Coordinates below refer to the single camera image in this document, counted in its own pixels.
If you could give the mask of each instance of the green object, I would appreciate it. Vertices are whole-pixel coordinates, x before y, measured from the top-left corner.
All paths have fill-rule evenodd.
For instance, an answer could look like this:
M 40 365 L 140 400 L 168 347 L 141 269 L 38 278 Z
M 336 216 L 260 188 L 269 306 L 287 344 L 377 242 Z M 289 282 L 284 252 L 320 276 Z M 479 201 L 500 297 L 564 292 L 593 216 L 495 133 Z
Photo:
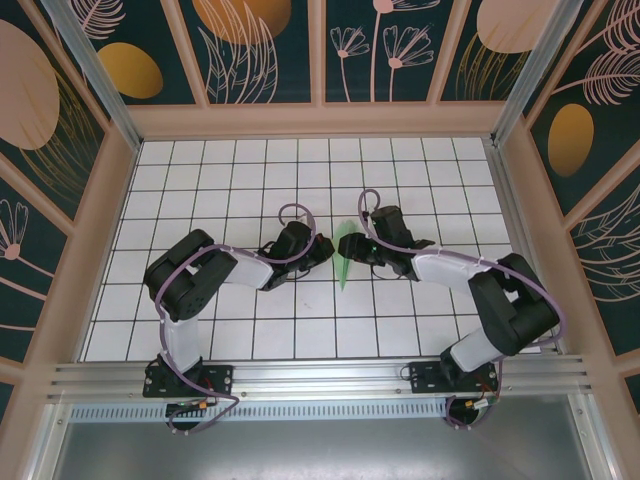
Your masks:
M 333 244 L 336 249 L 338 245 L 340 245 L 340 239 L 345 235 L 349 235 L 350 233 L 355 233 L 358 231 L 358 227 L 353 220 L 345 220 L 342 222 L 333 236 Z M 340 290 L 344 290 L 344 286 L 347 283 L 347 276 L 349 275 L 349 264 L 351 260 L 348 258 L 344 258 L 342 255 L 338 253 L 333 254 L 333 268 L 336 272 L 336 277 L 340 280 Z

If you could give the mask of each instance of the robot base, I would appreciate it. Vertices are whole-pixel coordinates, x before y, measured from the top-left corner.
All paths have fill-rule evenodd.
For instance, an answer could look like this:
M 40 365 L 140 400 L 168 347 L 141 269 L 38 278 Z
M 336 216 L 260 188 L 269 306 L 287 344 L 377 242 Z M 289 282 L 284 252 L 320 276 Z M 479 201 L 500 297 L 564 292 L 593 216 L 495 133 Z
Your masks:
M 204 394 L 185 385 L 171 371 L 161 356 L 158 365 L 149 365 L 145 369 L 144 388 L 142 396 L 145 398 L 202 398 Z M 201 387 L 218 393 L 231 393 L 233 384 L 233 367 L 231 365 L 204 365 L 202 359 L 190 370 L 184 373 L 192 382 Z
M 491 363 L 461 377 L 455 386 L 442 373 L 440 361 L 412 362 L 408 365 L 412 393 L 482 393 L 483 383 L 498 388 L 496 369 Z

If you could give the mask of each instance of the dark teal wallpaper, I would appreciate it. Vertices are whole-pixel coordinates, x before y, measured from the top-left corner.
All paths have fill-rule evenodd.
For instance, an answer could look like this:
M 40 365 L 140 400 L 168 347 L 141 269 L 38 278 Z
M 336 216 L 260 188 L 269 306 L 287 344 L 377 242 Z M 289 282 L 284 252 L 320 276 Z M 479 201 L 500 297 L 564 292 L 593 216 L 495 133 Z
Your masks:
M 0 382 L 0 424 L 2 424 L 2 419 L 4 418 L 4 412 L 7 410 L 7 406 L 9 405 L 9 399 L 11 398 L 12 392 L 13 392 L 13 385 Z
M 306 0 L 180 0 L 212 104 L 311 101 Z
M 0 180 L 0 357 L 22 362 L 67 237 Z
M 636 406 L 636 412 L 640 415 L 640 374 L 627 377 L 625 382 L 627 383 L 633 404 Z
M 16 0 L 0 45 L 0 153 L 73 219 L 104 131 Z
M 574 22 L 571 25 L 569 33 L 567 34 L 566 37 L 564 37 L 564 41 L 562 42 L 562 45 L 560 45 L 560 48 L 558 49 L 558 52 L 556 53 L 556 56 L 553 58 L 553 61 L 551 62 L 551 64 L 547 68 L 547 71 L 545 72 L 545 74 L 543 75 L 542 79 L 540 80 L 540 83 L 538 83 L 538 86 L 536 87 L 536 89 L 534 90 L 533 94 L 529 98 L 529 101 L 527 102 L 527 105 L 525 105 L 525 107 L 524 107 L 523 113 L 524 113 L 525 117 L 527 117 L 529 115 L 529 112 L 531 111 L 531 109 L 535 105 L 536 101 L 538 100 L 538 97 L 540 96 L 540 93 L 542 92 L 542 89 L 547 84 L 547 81 L 549 80 L 549 77 L 551 76 L 551 74 L 555 70 L 556 66 L 558 65 L 558 62 L 562 58 L 562 55 L 564 55 L 564 52 L 567 49 L 567 46 L 569 45 L 569 43 L 573 39 L 573 36 L 575 35 L 576 30 L 580 27 L 580 24 L 584 20 L 584 16 L 587 14 L 587 12 L 589 11 L 589 9 L 591 8 L 592 5 L 593 5 L 593 0 L 584 0 L 582 2 L 582 6 L 580 7 L 580 11 L 578 12 L 577 17 L 575 18 Z
M 614 352 L 640 348 L 640 167 L 571 236 Z
M 608 3 L 531 128 L 565 214 L 640 138 L 639 12 Z
M 506 100 L 554 0 L 472 0 L 441 101 Z
M 326 101 L 426 100 L 451 6 L 328 0 Z
M 194 103 L 159 0 L 69 5 L 127 105 Z

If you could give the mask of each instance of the flower illustration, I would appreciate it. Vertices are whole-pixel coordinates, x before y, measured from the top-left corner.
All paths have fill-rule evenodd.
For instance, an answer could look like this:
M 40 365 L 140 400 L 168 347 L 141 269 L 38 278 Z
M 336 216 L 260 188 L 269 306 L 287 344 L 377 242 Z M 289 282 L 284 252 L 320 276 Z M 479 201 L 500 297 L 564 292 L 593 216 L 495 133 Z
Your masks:
M 11 205 L 6 199 L 0 200 L 0 260 L 14 261 L 24 263 L 28 267 L 53 278 L 53 274 L 34 265 L 20 256 L 20 247 L 24 240 L 24 234 L 27 230 L 27 220 L 29 219 L 29 209 L 20 202 L 17 202 L 15 209 L 11 209 Z M 18 292 L 30 295 L 34 298 L 44 301 L 47 296 L 35 292 L 27 287 L 19 285 L 4 277 L 0 277 L 0 284 L 6 285 Z M 24 330 L 21 327 L 10 327 L 0 324 L 0 328 L 10 328 L 13 330 Z
M 395 11 L 411 11 L 411 10 L 424 10 L 426 8 L 433 8 L 438 6 L 440 0 L 419 0 L 411 2 L 407 0 L 373 0 L 373 8 L 378 13 L 391 13 Z
M 371 74 L 369 75 L 369 95 L 372 102 L 376 101 L 376 50 L 378 45 L 378 30 L 380 29 L 380 17 L 392 12 L 425 10 L 427 8 L 437 7 L 439 4 L 440 0 L 373 0 L 373 8 L 376 10 L 376 24 L 373 27 Z
M 332 28 L 330 33 L 333 46 L 336 49 L 338 57 L 340 57 L 344 94 L 347 97 L 347 102 L 351 102 L 351 98 L 349 97 L 349 89 L 347 88 L 347 77 L 344 73 L 344 59 L 369 53 L 369 44 L 364 43 L 365 36 L 364 33 L 362 33 L 362 27 L 345 28 L 344 33 L 340 30 L 339 27 L 336 27 Z
M 393 76 L 395 71 L 402 67 L 415 67 L 433 61 L 433 50 L 427 50 L 431 45 L 431 39 L 427 35 L 429 27 L 422 30 L 407 27 L 398 38 L 398 27 L 394 25 L 385 28 L 383 32 L 384 49 L 391 67 L 391 79 L 389 81 L 389 101 L 393 101 Z

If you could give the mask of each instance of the white grid mat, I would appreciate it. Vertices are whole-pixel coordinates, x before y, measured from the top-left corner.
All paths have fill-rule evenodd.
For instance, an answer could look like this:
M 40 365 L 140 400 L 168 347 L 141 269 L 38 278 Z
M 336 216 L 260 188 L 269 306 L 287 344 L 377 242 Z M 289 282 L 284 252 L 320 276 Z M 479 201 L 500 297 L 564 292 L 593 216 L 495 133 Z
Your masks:
M 191 229 L 256 249 L 299 202 L 326 237 L 356 220 L 363 187 L 399 205 L 414 238 L 488 258 L 511 251 L 478 138 L 148 142 L 123 210 L 83 361 L 151 360 L 158 320 L 142 276 Z M 225 284 L 201 315 L 205 359 L 437 355 L 480 325 L 470 298 L 390 269 L 351 263 L 340 290 L 331 262 L 271 292 Z

